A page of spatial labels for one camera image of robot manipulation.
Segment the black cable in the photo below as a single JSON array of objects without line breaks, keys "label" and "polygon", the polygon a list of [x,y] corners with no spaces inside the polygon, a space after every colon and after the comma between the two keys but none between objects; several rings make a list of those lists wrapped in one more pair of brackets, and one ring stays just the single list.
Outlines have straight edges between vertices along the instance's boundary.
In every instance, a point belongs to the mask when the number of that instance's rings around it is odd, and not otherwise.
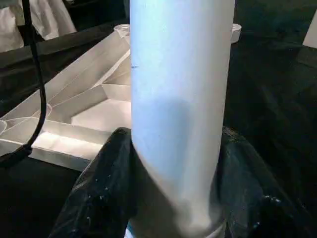
[{"label": "black cable", "polygon": [[5,169],[11,168],[12,166],[21,162],[22,160],[24,160],[27,156],[29,156],[32,153],[32,144],[34,143],[36,138],[41,133],[43,124],[45,122],[45,116],[46,116],[45,86],[44,86],[40,62],[38,59],[38,52],[37,52],[36,42],[35,42],[35,32],[34,32],[33,26],[32,26],[30,1],[29,0],[22,0],[22,6],[23,6],[26,32],[27,32],[27,35],[29,38],[33,62],[35,64],[35,68],[36,68],[36,72],[37,72],[40,97],[41,97],[41,114],[40,114],[39,122],[34,130],[34,133],[31,136],[31,138],[28,140],[28,142],[26,144],[22,145],[21,147],[19,147],[14,152],[2,155],[0,157],[0,168],[5,168]]},{"label": "black cable", "polygon": [[40,97],[41,97],[41,114],[39,122],[35,128],[35,131],[29,141],[27,142],[28,146],[32,146],[36,138],[39,136],[41,129],[43,127],[45,116],[46,116],[46,94],[45,94],[45,86],[42,76],[42,71],[40,67],[40,62],[38,58],[38,52],[36,48],[36,42],[35,42],[35,33],[32,27],[32,19],[31,19],[31,10],[30,10],[30,0],[22,0],[23,5],[23,13],[24,13],[24,20],[25,20],[25,26],[28,33],[28,37],[30,39],[30,48],[33,56],[33,62],[35,64],[37,77],[38,77],[38,83],[39,83],[39,89],[40,89]]}]

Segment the white plastic tray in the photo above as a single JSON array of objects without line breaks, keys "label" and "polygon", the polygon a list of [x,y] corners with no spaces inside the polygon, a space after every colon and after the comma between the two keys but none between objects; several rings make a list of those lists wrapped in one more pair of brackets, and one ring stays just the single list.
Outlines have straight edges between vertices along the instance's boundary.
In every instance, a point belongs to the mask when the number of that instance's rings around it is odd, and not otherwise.
[{"label": "white plastic tray", "polygon": [[[232,42],[241,27],[233,28]],[[118,127],[131,128],[130,27],[115,31],[45,85],[47,117],[31,158],[82,171]],[[0,154],[31,137],[39,92],[0,120]]]}]

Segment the white tube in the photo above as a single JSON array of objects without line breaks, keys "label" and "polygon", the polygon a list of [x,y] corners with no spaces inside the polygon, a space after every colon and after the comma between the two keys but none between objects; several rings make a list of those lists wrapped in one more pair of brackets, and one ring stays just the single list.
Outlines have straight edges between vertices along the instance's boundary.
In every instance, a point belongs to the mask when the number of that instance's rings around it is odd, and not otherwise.
[{"label": "white tube", "polygon": [[[182,237],[213,231],[210,237],[221,237],[225,227],[211,183],[221,141],[233,11],[234,0],[131,1],[132,141],[175,210],[172,223]],[[168,237],[169,231],[156,231],[162,226],[158,222],[169,219],[159,214],[164,208],[157,196],[142,196],[146,201],[132,229],[142,226],[149,237]],[[156,205],[149,205],[154,200]],[[162,221],[145,227],[153,217]]]}]

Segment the dark floor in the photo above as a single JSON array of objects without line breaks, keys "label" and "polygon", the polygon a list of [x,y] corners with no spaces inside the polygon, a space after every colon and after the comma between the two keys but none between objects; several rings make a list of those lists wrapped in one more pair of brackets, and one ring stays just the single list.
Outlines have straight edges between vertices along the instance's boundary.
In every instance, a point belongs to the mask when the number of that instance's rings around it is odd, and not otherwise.
[{"label": "dark floor", "polygon": [[48,237],[79,175],[34,159],[0,171],[0,237]]}]

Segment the white cloth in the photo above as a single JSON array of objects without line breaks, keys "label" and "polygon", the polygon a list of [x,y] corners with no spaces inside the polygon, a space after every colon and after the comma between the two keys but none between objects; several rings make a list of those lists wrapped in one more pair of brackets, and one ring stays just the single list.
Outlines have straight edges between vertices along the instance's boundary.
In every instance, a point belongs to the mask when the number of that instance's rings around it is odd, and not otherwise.
[{"label": "white cloth", "polygon": [[30,0],[30,6],[34,28],[45,40],[76,32],[62,0]]},{"label": "white cloth", "polygon": [[0,52],[23,47],[23,39],[9,7],[0,9]]},{"label": "white cloth", "polygon": [[[24,46],[17,28],[24,21],[21,0],[19,5],[0,9],[0,52]],[[30,0],[30,7],[32,24],[45,40],[76,32],[62,0]]]}]

